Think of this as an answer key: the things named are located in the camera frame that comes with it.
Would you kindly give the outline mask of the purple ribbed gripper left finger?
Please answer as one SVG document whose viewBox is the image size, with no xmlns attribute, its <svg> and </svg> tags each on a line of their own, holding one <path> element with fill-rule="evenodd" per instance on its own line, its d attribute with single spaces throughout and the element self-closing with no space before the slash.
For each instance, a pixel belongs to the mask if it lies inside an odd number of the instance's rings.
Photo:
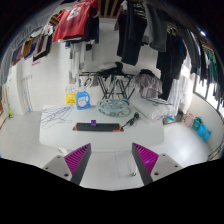
<svg viewBox="0 0 224 224">
<path fill-rule="evenodd" d="M 91 144 L 81 146 L 66 156 L 56 155 L 43 170 L 68 180 L 76 185 L 81 183 L 91 155 Z"/>
</svg>

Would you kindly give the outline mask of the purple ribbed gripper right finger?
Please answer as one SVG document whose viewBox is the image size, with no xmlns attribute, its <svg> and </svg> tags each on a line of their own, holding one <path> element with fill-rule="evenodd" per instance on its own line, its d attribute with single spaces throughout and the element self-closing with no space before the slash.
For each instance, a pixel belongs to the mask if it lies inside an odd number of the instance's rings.
<svg viewBox="0 0 224 224">
<path fill-rule="evenodd" d="M 132 155 L 144 185 L 182 169 L 182 166 L 167 154 L 157 154 L 137 143 L 132 144 Z"/>
</svg>

